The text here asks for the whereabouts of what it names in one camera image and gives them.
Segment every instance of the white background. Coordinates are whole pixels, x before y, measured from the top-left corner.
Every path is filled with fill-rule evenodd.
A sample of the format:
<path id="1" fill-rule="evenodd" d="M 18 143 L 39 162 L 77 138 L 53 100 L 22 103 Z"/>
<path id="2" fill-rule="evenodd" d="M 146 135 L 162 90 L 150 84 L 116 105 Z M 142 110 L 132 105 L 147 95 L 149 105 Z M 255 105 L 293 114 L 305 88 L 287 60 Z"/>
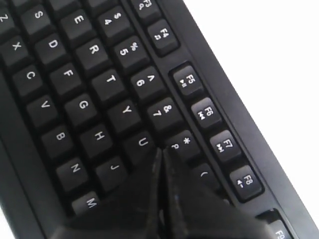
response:
<path id="1" fill-rule="evenodd" d="M 319 226 L 318 0 L 184 1 Z"/>

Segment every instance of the black key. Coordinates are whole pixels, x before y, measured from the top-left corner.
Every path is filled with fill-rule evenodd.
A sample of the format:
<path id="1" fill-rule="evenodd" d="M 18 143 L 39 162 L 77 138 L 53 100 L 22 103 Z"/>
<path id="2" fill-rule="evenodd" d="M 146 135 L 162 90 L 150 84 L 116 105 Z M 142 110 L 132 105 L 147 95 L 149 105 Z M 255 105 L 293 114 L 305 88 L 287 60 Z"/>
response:
<path id="1" fill-rule="evenodd" d="M 149 107 L 147 112 L 158 133 L 164 133 L 183 124 L 183 118 L 171 98 L 166 98 Z"/>
<path id="2" fill-rule="evenodd" d="M 81 7 L 81 3 L 78 0 L 47 0 L 47 4 L 55 19 L 61 19 Z"/>
<path id="3" fill-rule="evenodd" d="M 54 124 L 58 120 L 58 111 L 50 96 L 43 96 L 40 99 L 27 105 L 26 110 L 31 121 L 37 129 L 43 129 Z"/>
<path id="4" fill-rule="evenodd" d="M 220 183 L 207 163 L 203 163 L 192 169 L 193 174 L 207 187 L 216 192 L 220 189 Z"/>
<path id="5" fill-rule="evenodd" d="M 222 123 L 222 118 L 210 98 L 205 98 L 192 105 L 191 111 L 203 129 L 216 127 Z"/>
<path id="6" fill-rule="evenodd" d="M 79 158 L 74 158 L 56 169 L 65 192 L 70 192 L 89 180 L 86 169 Z"/>
<path id="7" fill-rule="evenodd" d="M 275 239 L 293 239 L 281 220 L 276 220 L 270 223 L 269 226 L 274 232 Z"/>
<path id="8" fill-rule="evenodd" d="M 103 107 L 121 100 L 128 92 L 115 70 L 109 70 L 92 80 L 92 87 L 95 90 Z"/>
<path id="9" fill-rule="evenodd" d="M 248 165 L 233 171 L 230 174 L 230 180 L 242 202 L 256 197 L 263 190 L 255 173 Z"/>
<path id="10" fill-rule="evenodd" d="M 132 36 L 114 48 L 118 61 L 125 74 L 139 70 L 149 63 L 150 59 L 137 36 Z"/>
<path id="11" fill-rule="evenodd" d="M 0 48 L 4 65 L 11 72 L 16 72 L 32 62 L 32 57 L 20 36 L 7 41 Z"/>
<path id="12" fill-rule="evenodd" d="M 141 22 L 150 24 L 161 16 L 160 8 L 155 0 L 131 0 Z"/>
<path id="13" fill-rule="evenodd" d="M 228 130 L 210 138 L 210 144 L 222 163 L 228 163 L 241 154 L 239 146 Z"/>
<path id="14" fill-rule="evenodd" d="M 103 124 L 81 134 L 80 140 L 89 159 L 94 159 L 113 147 L 110 134 Z"/>
<path id="15" fill-rule="evenodd" d="M 19 96 L 24 102 L 37 97 L 45 89 L 40 73 L 34 65 L 18 72 L 12 79 Z"/>
<path id="16" fill-rule="evenodd" d="M 72 202 L 72 208 L 76 215 L 79 215 L 100 204 L 100 199 L 95 192 L 89 192 L 81 198 Z"/>
<path id="17" fill-rule="evenodd" d="M 111 65 L 111 60 L 99 39 L 78 48 L 76 56 L 87 77 L 97 75 Z"/>
<path id="18" fill-rule="evenodd" d="M 136 129 L 142 123 L 140 114 L 131 100 L 125 100 L 107 111 L 117 134 Z"/>
<path id="19" fill-rule="evenodd" d="M 88 94 L 80 95 L 66 103 L 64 109 L 75 128 L 89 124 L 98 116 L 97 110 Z"/>
<path id="20" fill-rule="evenodd" d="M 0 8 L 0 43 L 19 33 L 7 8 Z"/>
<path id="21" fill-rule="evenodd" d="M 81 45 L 96 35 L 90 19 L 82 9 L 63 18 L 60 26 L 71 48 Z"/>
<path id="22" fill-rule="evenodd" d="M 166 20 L 162 19 L 148 28 L 148 33 L 153 41 L 158 55 L 166 56 L 179 46 L 172 29 Z"/>
<path id="23" fill-rule="evenodd" d="M 174 149 L 184 162 L 196 158 L 201 153 L 194 136 L 188 130 L 168 139 L 165 144 Z"/>
<path id="24" fill-rule="evenodd" d="M 37 5 L 21 16 L 24 29 L 33 42 L 46 37 L 54 31 L 49 15 L 42 5 Z"/>
<path id="25" fill-rule="evenodd" d="M 58 126 L 41 137 L 48 156 L 53 160 L 71 153 L 74 144 L 64 125 Z"/>
<path id="26" fill-rule="evenodd" d="M 136 166 L 143 161 L 152 150 L 155 150 L 156 146 L 150 133 L 143 131 L 125 140 L 123 148 L 132 164 Z"/>
<path id="27" fill-rule="evenodd" d="M 51 73 L 50 80 L 58 97 L 63 101 L 75 96 L 85 88 L 71 63 Z"/>
<path id="28" fill-rule="evenodd" d="M 191 99 L 204 93 L 200 78 L 192 66 L 185 66 L 173 74 L 179 91 L 185 99 Z"/>
<path id="29" fill-rule="evenodd" d="M 90 14 L 92 16 L 97 16 L 115 6 L 118 3 L 118 0 L 84 0 L 84 3 Z"/>
<path id="30" fill-rule="evenodd" d="M 120 6 L 99 16 L 98 21 L 101 32 L 109 45 L 123 40 L 134 32 L 126 13 Z"/>
<path id="31" fill-rule="evenodd" d="M 35 51 L 48 70 L 66 63 L 69 59 L 62 41 L 56 33 L 38 42 L 35 45 Z"/>
<path id="32" fill-rule="evenodd" d="M 41 0 L 10 0 L 18 14 L 21 14 L 32 6 L 41 3 Z"/>
<path id="33" fill-rule="evenodd" d="M 134 75 L 131 83 L 141 103 L 148 103 L 166 92 L 163 80 L 153 66 Z"/>
<path id="34" fill-rule="evenodd" d="M 120 159 L 115 157 L 95 169 L 105 192 L 109 192 L 122 184 L 128 174 Z"/>

